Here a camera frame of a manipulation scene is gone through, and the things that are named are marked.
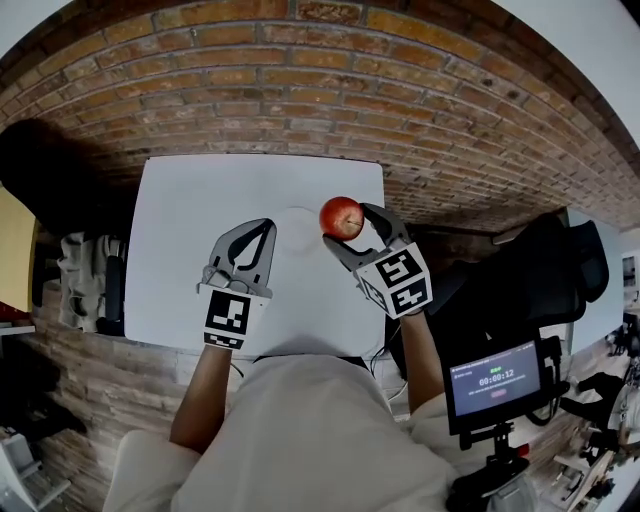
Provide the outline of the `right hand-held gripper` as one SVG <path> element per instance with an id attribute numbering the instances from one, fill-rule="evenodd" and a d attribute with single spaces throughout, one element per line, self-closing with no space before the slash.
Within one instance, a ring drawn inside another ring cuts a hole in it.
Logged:
<path id="1" fill-rule="evenodd" d="M 385 247 L 393 251 L 378 257 L 376 249 L 356 251 L 327 234 L 322 236 L 324 245 L 348 271 L 355 271 L 366 298 L 387 316 L 398 319 L 421 310 L 433 300 L 433 292 L 420 249 L 396 214 L 366 202 L 360 207 Z"/>

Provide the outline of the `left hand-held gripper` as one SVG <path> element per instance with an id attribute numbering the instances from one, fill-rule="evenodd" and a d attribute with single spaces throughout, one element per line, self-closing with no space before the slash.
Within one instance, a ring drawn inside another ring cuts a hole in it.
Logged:
<path id="1" fill-rule="evenodd" d="M 268 282 L 276 236 L 275 223 L 261 218 L 236 226 L 216 241 L 196 285 L 205 314 L 205 344 L 240 350 L 254 335 L 273 297 Z M 254 239 L 258 243 L 251 262 L 239 264 L 239 256 Z"/>

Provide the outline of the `red apple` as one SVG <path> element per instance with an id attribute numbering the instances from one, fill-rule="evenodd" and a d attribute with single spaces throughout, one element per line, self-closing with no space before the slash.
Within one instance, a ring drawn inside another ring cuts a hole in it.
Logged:
<path id="1" fill-rule="evenodd" d="M 354 199 L 338 196 L 329 199 L 322 206 L 319 223 L 324 235 L 350 241 L 362 231 L 364 212 Z"/>

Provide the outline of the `white plate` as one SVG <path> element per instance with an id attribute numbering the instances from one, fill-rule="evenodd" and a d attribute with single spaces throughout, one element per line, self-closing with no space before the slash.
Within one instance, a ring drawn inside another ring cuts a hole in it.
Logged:
<path id="1" fill-rule="evenodd" d="M 277 228 L 277 255 L 302 258 L 323 246 L 318 210 L 290 206 L 277 212 L 272 220 Z"/>

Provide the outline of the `person's left forearm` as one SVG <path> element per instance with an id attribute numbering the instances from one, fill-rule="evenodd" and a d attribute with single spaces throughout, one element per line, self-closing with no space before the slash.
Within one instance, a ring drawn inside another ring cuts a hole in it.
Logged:
<path id="1" fill-rule="evenodd" d="M 207 345 L 173 420 L 169 441 L 203 454 L 225 418 L 232 353 Z"/>

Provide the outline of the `person's right forearm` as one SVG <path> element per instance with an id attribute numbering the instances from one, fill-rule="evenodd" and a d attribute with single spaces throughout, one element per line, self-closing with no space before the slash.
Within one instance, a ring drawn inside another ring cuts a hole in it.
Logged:
<path id="1" fill-rule="evenodd" d="M 408 406 L 414 414 L 423 404 L 444 392 L 440 358 L 423 312 L 400 318 L 405 355 Z"/>

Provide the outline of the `black mesh office chair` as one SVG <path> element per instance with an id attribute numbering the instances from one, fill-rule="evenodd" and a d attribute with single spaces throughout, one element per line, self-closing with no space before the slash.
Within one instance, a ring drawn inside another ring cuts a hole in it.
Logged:
<path id="1" fill-rule="evenodd" d="M 584 314 L 577 229 L 544 214 L 487 258 L 456 260 L 432 275 L 425 316 L 443 366 L 460 350 L 526 341 Z"/>

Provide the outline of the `beige cloth bag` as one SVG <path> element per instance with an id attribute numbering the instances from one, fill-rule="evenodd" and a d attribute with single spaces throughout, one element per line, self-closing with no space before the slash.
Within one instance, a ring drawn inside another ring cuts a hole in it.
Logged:
<path id="1" fill-rule="evenodd" d="M 113 235 L 66 235 L 57 260 L 59 321 L 85 333 L 124 334 L 126 243 Z"/>

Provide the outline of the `small black monitor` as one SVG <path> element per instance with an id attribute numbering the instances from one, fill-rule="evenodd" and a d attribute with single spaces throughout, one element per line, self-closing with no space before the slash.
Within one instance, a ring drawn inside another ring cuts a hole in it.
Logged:
<path id="1" fill-rule="evenodd" d="M 443 367 L 449 431 L 460 435 L 530 412 L 544 398 L 539 342 L 489 341 Z"/>

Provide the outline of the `person's white shirt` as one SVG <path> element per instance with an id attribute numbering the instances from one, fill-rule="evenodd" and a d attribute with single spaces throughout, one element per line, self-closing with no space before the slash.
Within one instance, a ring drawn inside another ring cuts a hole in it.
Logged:
<path id="1" fill-rule="evenodd" d="M 269 358 L 203 454 L 122 441 L 104 512 L 446 512 L 471 467 L 435 398 L 397 423 L 371 375 L 328 356 Z"/>

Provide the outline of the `black monitor clamp stand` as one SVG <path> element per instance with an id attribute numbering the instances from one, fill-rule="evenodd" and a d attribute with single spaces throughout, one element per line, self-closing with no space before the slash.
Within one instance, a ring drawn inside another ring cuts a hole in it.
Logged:
<path id="1" fill-rule="evenodd" d="M 486 458 L 485 466 L 472 474 L 459 478 L 452 486 L 456 493 L 467 503 L 479 503 L 510 484 L 529 466 L 525 458 L 528 446 L 511 447 L 509 435 L 514 431 L 513 421 L 502 421 L 492 428 L 476 432 L 463 431 L 460 434 L 460 447 L 469 450 L 474 444 L 491 439 L 494 453 Z"/>

